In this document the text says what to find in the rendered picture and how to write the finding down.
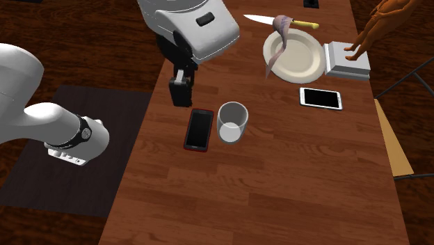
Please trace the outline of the black phone with red edge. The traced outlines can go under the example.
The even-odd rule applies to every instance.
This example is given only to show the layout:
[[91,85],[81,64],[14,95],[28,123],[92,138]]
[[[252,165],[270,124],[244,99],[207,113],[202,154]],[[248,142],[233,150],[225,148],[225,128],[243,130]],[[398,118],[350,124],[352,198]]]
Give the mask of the black phone with red edge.
[[211,110],[192,109],[188,122],[184,149],[206,152],[209,145],[214,113]]

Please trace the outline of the white cup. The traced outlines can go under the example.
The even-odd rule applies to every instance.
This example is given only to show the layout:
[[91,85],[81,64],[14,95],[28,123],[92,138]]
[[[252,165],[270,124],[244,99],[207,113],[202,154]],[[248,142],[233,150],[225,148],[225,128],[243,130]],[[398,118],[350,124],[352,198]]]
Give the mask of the white cup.
[[237,143],[248,124],[247,108],[239,102],[226,102],[218,110],[217,133],[223,143]]

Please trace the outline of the grey purple draped figure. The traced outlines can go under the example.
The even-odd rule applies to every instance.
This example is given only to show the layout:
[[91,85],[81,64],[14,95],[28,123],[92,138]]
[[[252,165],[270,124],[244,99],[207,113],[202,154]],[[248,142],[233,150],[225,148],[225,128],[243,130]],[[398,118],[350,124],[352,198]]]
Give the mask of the grey purple draped figure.
[[279,59],[279,57],[284,53],[285,49],[287,48],[288,32],[292,21],[293,18],[287,17],[286,15],[278,15],[273,20],[273,30],[277,31],[280,34],[280,37],[282,39],[282,46],[279,51],[270,58],[268,65],[266,66],[266,79],[268,78],[275,62]]

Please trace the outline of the white plate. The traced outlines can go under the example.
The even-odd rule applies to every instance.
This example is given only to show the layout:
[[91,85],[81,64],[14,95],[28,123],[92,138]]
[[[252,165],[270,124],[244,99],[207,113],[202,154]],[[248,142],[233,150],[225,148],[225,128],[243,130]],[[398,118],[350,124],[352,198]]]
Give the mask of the white plate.
[[320,43],[310,34],[289,29],[286,49],[277,61],[268,68],[270,60],[281,50],[282,36],[274,31],[263,46],[266,62],[266,77],[273,73],[293,84],[308,84],[317,80],[326,68],[325,52]]

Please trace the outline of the white phone with black screen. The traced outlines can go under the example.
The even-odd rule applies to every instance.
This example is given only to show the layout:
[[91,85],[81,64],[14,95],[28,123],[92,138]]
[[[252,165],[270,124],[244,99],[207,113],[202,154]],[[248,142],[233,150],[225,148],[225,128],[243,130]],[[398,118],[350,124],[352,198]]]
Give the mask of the white phone with black screen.
[[341,94],[338,91],[317,88],[299,88],[300,105],[322,109],[343,109]]

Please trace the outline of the dark robot stand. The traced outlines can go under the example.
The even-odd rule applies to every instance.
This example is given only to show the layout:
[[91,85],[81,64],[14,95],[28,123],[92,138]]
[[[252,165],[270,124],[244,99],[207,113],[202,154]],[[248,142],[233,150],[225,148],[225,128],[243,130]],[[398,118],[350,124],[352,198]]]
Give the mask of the dark robot stand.
[[62,85],[52,101],[100,119],[110,140],[83,166],[48,155],[30,140],[0,188],[0,205],[107,217],[150,102],[150,93]]

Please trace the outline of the white stepped box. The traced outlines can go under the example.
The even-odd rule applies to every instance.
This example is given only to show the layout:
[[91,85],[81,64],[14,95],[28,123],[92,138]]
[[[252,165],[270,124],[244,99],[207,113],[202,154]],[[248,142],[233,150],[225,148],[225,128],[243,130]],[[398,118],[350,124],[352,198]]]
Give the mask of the white stepped box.
[[358,50],[356,49],[353,52],[344,51],[345,47],[350,46],[352,46],[351,43],[337,41],[323,45],[326,58],[324,75],[360,81],[370,79],[371,67],[367,52],[361,54],[356,61],[349,61],[346,56],[353,56]]

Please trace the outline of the brown wooden table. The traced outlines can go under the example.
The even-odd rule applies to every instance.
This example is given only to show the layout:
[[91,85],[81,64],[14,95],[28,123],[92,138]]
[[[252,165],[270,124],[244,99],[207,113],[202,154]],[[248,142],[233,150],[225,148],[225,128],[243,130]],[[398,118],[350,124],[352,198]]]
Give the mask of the brown wooden table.
[[342,110],[301,106],[298,85],[265,73],[272,28],[248,19],[287,15],[318,23],[319,42],[351,42],[350,0],[224,2],[240,38],[200,65],[193,105],[245,105],[241,140],[184,149],[191,111],[172,105],[165,62],[99,245],[409,245],[369,82],[320,77]]

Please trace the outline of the chair with yellow seat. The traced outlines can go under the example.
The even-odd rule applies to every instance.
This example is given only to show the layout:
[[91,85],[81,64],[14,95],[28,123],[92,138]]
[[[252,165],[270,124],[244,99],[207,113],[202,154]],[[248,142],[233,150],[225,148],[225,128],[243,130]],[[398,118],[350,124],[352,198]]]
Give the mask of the chair with yellow seat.
[[426,62],[422,63],[419,67],[415,68],[412,72],[408,73],[406,76],[401,78],[398,82],[379,93],[374,97],[374,102],[376,105],[376,110],[378,113],[378,119],[380,121],[380,128],[383,133],[383,138],[385,142],[385,147],[387,151],[387,156],[389,159],[389,164],[392,170],[392,175],[395,181],[405,180],[405,179],[415,179],[424,177],[434,177],[434,173],[424,173],[424,174],[414,174],[412,166],[406,157],[399,140],[394,133],[392,126],[387,119],[385,112],[383,111],[378,98],[390,92],[393,88],[404,82],[407,78],[414,76],[424,88],[434,97],[434,90],[417,74],[417,72],[426,67],[429,63],[434,61],[434,56],[428,59]]

